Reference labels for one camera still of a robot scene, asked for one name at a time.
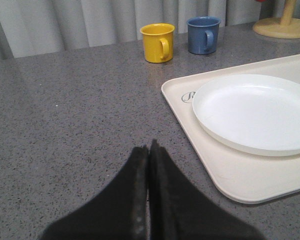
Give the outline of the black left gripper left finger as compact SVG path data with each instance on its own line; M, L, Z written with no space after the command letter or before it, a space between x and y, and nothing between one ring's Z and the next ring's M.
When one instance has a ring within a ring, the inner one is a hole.
M148 149L135 147L116 177L92 200L50 224L42 240L145 240Z

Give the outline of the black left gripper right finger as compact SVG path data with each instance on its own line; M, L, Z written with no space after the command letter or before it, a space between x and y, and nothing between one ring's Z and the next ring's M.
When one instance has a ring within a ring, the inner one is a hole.
M151 239L240 239L240 221L194 187L156 140L149 153L148 186Z

